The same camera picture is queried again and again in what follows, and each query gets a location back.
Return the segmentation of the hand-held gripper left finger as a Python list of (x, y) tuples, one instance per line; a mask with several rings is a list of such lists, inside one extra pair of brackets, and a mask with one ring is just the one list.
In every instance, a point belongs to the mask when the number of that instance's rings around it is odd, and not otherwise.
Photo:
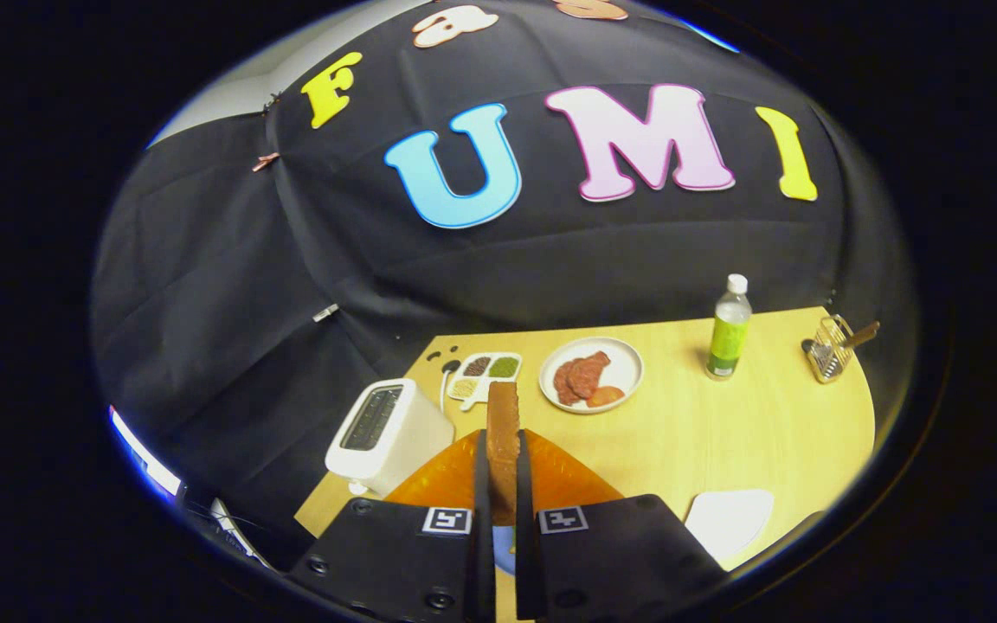
[(351, 622), (494, 622), (496, 565), (487, 434), (467, 506), (345, 502), (287, 579)]

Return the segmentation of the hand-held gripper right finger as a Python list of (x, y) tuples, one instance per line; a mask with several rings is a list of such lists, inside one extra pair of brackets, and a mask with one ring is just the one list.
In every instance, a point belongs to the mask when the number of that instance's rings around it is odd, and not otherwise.
[(534, 622), (669, 622), (707, 611), (729, 575), (656, 494), (547, 508), (521, 433), (516, 615)]

